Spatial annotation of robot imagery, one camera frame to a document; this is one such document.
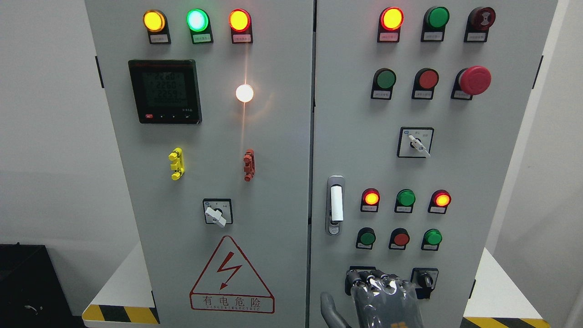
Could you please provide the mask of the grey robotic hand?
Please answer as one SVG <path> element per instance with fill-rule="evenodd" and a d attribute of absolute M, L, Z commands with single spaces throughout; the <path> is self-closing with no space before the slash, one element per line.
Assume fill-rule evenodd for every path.
<path fill-rule="evenodd" d="M 372 270 L 351 288 L 361 328 L 423 328 L 415 286 L 395 274 Z"/>

